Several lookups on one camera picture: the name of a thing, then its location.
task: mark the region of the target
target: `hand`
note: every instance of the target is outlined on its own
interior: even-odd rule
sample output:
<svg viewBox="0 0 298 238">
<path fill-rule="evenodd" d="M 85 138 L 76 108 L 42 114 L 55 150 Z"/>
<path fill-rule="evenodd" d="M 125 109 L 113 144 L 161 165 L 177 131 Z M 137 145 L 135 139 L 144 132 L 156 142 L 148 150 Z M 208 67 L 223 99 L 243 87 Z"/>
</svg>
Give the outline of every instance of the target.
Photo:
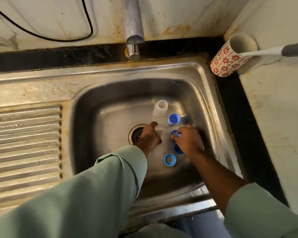
<svg viewBox="0 0 298 238">
<path fill-rule="evenodd" d="M 187 124 L 178 129 L 178 134 L 181 134 L 181 137 L 178 137 L 178 135 L 172 135 L 171 137 L 190 160 L 196 155 L 205 153 L 204 144 L 196 128 Z"/>
<path fill-rule="evenodd" d="M 162 143 L 161 138 L 158 136 L 155 127 L 158 125 L 157 122 L 151 122 L 147 127 L 145 127 L 142 131 L 140 139 L 145 138 L 151 145 L 151 148 L 155 147 L 156 145 Z"/>
</svg>

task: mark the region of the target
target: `clear plastic object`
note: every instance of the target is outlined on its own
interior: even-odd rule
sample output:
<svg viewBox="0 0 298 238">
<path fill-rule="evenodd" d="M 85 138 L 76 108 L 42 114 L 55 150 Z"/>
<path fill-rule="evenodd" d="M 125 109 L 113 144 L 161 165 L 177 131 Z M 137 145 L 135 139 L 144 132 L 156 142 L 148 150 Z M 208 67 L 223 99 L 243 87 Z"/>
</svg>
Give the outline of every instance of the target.
<svg viewBox="0 0 298 238">
<path fill-rule="evenodd" d="M 168 110 L 168 103 L 166 100 L 159 100 L 153 109 L 153 114 L 157 117 L 163 117 Z"/>
</svg>

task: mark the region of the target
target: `person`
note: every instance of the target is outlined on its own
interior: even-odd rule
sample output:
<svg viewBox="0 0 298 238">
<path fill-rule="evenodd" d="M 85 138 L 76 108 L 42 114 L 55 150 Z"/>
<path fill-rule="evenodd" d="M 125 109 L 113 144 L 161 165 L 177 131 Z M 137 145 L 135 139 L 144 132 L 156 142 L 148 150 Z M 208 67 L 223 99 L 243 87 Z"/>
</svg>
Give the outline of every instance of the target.
<svg viewBox="0 0 298 238">
<path fill-rule="evenodd" d="M 99 157 L 88 170 L 21 204 L 0 218 L 3 237 L 118 237 L 137 198 L 152 148 L 161 143 L 156 122 L 140 140 Z M 298 216 L 257 184 L 208 156 L 199 132 L 178 129 L 173 140 L 195 165 L 235 237 L 298 237 Z M 126 238 L 189 237 L 164 224 L 150 224 Z"/>
</svg>

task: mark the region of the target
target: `ribbed drainboard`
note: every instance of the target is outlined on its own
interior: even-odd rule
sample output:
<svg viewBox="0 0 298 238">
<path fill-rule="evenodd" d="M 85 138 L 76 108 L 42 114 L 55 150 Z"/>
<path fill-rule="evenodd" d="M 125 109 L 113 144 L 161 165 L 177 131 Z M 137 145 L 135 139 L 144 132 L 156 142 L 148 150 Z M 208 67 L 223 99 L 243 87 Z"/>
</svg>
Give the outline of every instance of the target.
<svg viewBox="0 0 298 238">
<path fill-rule="evenodd" d="M 0 203 L 34 196 L 60 182 L 61 110 L 0 112 Z"/>
</svg>

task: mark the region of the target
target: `wall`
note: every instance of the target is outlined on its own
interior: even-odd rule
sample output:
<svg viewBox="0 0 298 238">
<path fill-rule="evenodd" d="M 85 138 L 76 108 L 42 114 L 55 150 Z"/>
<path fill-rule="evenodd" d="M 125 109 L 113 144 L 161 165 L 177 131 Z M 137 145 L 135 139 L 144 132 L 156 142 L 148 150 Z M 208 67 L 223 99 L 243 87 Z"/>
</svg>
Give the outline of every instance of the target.
<svg viewBox="0 0 298 238">
<path fill-rule="evenodd" d="M 225 34 L 260 49 L 298 42 L 298 0 L 250 0 Z M 240 79 L 291 209 L 298 214 L 298 57 L 253 58 Z"/>
<path fill-rule="evenodd" d="M 225 33 L 248 0 L 139 0 L 146 40 Z M 0 16 L 0 52 L 125 42 L 120 0 L 85 0 L 94 35 L 76 43 L 31 36 Z M 0 10 L 20 26 L 56 39 L 86 36 L 81 0 L 0 0 Z"/>
</svg>

